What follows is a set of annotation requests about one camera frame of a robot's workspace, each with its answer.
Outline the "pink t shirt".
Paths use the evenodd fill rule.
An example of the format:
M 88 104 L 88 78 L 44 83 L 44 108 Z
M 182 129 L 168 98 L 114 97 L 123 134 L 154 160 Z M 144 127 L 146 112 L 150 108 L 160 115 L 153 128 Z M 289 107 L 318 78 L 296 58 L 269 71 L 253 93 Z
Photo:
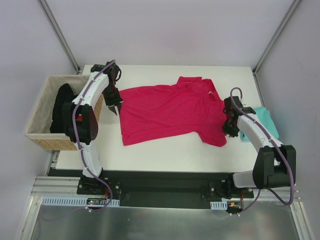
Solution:
M 224 102 L 211 79 L 181 76 L 173 85 L 133 87 L 120 95 L 125 146 L 192 132 L 215 147 L 227 143 L 222 130 Z

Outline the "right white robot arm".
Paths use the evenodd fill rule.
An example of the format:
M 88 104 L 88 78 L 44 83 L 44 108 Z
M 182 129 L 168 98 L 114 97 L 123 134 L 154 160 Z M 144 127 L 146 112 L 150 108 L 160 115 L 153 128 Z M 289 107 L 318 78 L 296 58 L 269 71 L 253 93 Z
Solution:
M 240 131 L 247 135 L 254 146 L 257 157 L 252 170 L 235 172 L 232 181 L 225 184 L 225 192 L 230 197 L 237 197 L 243 188 L 273 189 L 290 187 L 296 180 L 296 149 L 273 138 L 264 129 L 256 112 L 251 107 L 244 107 L 238 96 L 223 100 L 223 113 L 226 120 L 222 132 L 230 137 L 237 137 Z

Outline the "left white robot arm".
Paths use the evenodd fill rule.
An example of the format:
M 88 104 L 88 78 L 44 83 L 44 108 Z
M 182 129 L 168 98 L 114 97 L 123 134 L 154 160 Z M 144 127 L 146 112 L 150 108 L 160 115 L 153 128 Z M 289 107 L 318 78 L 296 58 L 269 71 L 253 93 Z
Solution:
M 88 188 L 99 195 L 105 191 L 106 183 L 99 176 L 103 171 L 100 155 L 95 145 L 99 125 L 94 109 L 100 97 L 103 97 L 108 109 L 116 115 L 120 113 L 123 99 L 116 82 L 122 71 L 113 59 L 106 64 L 95 64 L 90 69 L 87 83 L 78 96 L 62 105 L 63 129 L 66 136 L 74 143 L 79 152 L 82 174 L 92 178 Z

